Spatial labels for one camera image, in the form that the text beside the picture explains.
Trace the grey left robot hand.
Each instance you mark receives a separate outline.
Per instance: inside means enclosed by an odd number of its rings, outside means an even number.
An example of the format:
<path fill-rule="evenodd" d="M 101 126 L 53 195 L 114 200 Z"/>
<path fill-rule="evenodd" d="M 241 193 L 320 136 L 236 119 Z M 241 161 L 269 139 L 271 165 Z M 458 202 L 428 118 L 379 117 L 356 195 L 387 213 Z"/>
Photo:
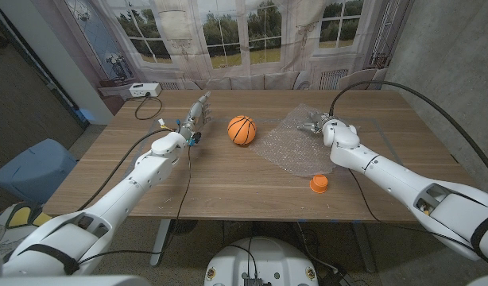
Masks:
<path fill-rule="evenodd" d="M 208 91 L 198 98 L 193 103 L 185 120 L 180 125 L 178 133 L 186 140 L 191 139 L 196 132 L 199 132 L 202 127 L 211 120 L 209 117 L 209 114 L 211 113 L 211 110 L 209 109 L 210 104 L 207 102 L 210 96 L 211 92 Z"/>

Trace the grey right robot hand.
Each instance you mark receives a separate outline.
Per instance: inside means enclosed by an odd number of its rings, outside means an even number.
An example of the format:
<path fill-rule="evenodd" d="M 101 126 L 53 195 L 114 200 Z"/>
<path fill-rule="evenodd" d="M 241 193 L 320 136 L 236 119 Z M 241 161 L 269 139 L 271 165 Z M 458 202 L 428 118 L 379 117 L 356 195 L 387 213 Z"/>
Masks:
<path fill-rule="evenodd" d="M 329 120 L 331 120 L 330 114 L 308 112 L 308 121 L 298 125 L 297 129 L 312 133 L 320 133 L 323 130 L 323 126 Z"/>

